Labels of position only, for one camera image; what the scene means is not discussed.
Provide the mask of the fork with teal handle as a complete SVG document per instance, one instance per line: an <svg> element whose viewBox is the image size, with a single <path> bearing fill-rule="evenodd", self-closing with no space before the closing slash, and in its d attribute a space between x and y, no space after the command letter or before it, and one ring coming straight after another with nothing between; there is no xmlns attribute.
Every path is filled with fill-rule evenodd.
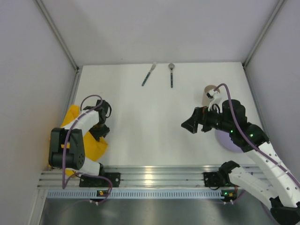
<svg viewBox="0 0 300 225"><path fill-rule="evenodd" d="M153 72L153 70L156 68L156 65L157 65L156 62L153 62L153 63L152 63L152 66L151 66L149 72L147 73L145 79L144 79L143 82L142 82L142 86L144 86L144 85L146 84L146 82L147 82L147 80L148 80L150 74L151 74L151 73Z"/></svg>

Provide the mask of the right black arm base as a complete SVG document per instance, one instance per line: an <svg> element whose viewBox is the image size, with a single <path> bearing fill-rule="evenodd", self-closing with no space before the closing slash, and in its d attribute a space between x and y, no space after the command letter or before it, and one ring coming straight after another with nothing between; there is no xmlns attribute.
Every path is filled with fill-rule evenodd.
<svg viewBox="0 0 300 225"><path fill-rule="evenodd" d="M203 173L204 186L207 188L233 187L234 184L226 181L218 172Z"/></svg>

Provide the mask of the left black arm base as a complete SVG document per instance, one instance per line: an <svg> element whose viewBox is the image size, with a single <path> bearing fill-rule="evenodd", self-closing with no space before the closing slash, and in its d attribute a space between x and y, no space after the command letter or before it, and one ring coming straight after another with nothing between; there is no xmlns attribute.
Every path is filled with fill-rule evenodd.
<svg viewBox="0 0 300 225"><path fill-rule="evenodd" d="M106 172L104 175L105 178L109 179L112 184L107 180L101 178L90 177L82 175L80 178L79 187L81 188L118 188L120 185L121 174L119 172Z"/></svg>

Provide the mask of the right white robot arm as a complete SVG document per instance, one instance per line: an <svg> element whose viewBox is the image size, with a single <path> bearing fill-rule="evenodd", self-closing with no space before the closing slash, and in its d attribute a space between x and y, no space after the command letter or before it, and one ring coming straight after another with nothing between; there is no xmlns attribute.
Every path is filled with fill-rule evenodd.
<svg viewBox="0 0 300 225"><path fill-rule="evenodd" d="M226 100L222 111L207 106L196 107L192 116L181 124L190 133L212 129L229 134L231 141L261 169L268 183L261 181L234 161L223 163L217 174L222 185L233 184L249 192L270 210L280 225L300 221L300 183L279 159L263 130L247 121L246 109L238 100Z"/></svg>

